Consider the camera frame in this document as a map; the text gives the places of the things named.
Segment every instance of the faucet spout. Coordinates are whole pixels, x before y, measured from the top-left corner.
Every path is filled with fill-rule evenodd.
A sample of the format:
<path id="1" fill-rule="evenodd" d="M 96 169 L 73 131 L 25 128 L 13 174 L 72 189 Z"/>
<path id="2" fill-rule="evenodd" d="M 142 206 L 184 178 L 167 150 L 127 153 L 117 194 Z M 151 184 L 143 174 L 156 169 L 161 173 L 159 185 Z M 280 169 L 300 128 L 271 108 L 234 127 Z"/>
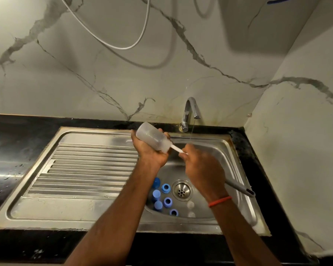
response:
<path id="1" fill-rule="evenodd" d="M 198 120 L 200 119 L 200 110 L 199 107 L 196 104 L 196 100 L 194 97 L 189 97 L 185 104 L 185 110 L 184 115 L 182 116 L 181 120 L 181 128 L 182 132 L 186 133 L 189 130 L 189 126 L 187 125 L 187 121 L 189 119 L 190 111 L 194 115 L 194 119 Z"/>

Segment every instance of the blue ring cap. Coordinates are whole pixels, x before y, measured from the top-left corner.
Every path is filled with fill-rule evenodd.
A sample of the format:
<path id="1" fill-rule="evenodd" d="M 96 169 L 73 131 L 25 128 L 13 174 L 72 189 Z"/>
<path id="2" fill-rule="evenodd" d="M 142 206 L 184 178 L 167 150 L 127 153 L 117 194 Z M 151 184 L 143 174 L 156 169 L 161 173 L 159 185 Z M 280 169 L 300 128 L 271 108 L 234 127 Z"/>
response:
<path id="1" fill-rule="evenodd" d="M 170 208 L 172 204 L 173 204 L 173 200 L 172 200 L 171 198 L 166 197 L 166 198 L 164 199 L 164 206 L 165 206 L 166 208 Z"/>
<path id="2" fill-rule="evenodd" d="M 156 201 L 154 203 L 154 208 L 155 210 L 160 211 L 163 208 L 163 203 L 161 201 Z"/>
<path id="3" fill-rule="evenodd" d="M 156 178 L 154 179 L 154 182 L 153 182 L 152 188 L 157 189 L 157 188 L 159 188 L 159 187 L 160 187 L 160 179 L 159 179 L 158 177 L 156 177 Z"/>
<path id="4" fill-rule="evenodd" d="M 170 192 L 170 185 L 169 184 L 163 184 L 162 185 L 162 192 L 163 193 L 169 193 Z"/>
<path id="5" fill-rule="evenodd" d="M 169 215 L 171 215 L 171 216 L 178 216 L 179 212 L 176 209 L 172 209 L 172 210 L 170 210 Z"/>
<path id="6" fill-rule="evenodd" d="M 159 200 L 160 200 L 160 191 L 156 189 L 153 191 L 152 201 L 159 201 Z"/>

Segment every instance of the red bracelet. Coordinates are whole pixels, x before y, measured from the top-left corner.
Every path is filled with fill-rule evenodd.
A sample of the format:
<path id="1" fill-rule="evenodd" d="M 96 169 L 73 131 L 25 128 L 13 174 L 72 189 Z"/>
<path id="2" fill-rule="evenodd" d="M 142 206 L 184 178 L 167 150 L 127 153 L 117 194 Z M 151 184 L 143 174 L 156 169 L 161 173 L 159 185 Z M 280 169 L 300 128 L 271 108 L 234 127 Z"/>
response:
<path id="1" fill-rule="evenodd" d="M 208 206 L 209 206 L 209 207 L 215 206 L 216 204 L 220 204 L 220 203 L 222 203 L 222 202 L 224 202 L 224 201 L 227 201 L 228 199 L 231 199 L 231 198 L 232 198 L 231 196 L 224 197 L 224 198 L 219 199 L 219 200 L 217 200 L 217 201 L 210 202 L 210 203 L 208 204 Z"/>

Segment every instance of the person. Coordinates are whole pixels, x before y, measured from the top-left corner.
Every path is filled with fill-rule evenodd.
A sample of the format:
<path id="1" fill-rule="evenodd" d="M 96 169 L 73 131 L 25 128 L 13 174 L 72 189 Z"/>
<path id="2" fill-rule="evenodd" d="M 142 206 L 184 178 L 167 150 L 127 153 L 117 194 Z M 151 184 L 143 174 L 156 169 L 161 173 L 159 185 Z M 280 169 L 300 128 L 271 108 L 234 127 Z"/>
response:
<path id="1" fill-rule="evenodd" d="M 168 154 L 157 152 L 140 141 L 131 131 L 139 159 L 114 203 L 97 220 L 73 250 L 65 266 L 125 265 L 137 231 L 147 196 Z M 228 197 L 225 174 L 220 163 L 209 153 L 186 144 L 185 172 L 208 203 Z M 237 266 L 281 265 L 261 238 L 244 219 L 232 200 L 211 207 Z"/>

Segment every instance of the sink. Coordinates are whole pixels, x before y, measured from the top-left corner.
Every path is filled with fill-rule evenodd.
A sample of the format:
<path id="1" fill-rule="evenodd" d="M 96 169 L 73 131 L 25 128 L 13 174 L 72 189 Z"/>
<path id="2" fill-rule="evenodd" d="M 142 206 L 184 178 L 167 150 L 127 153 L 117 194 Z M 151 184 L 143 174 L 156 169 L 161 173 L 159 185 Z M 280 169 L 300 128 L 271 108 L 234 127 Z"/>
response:
<path id="1" fill-rule="evenodd" d="M 191 142 L 210 152 L 226 177 L 250 189 L 229 135 L 170 136 L 180 148 Z M 0 208 L 0 229 L 88 230 L 118 196 L 137 159 L 128 130 L 60 128 Z M 151 189 L 138 232 L 222 233 L 176 151 L 157 177 L 161 186 L 170 186 L 170 192 L 161 191 L 160 200 L 170 199 L 172 206 L 156 211 Z M 269 236 L 256 198 L 227 185 L 226 189 L 253 229 Z"/>

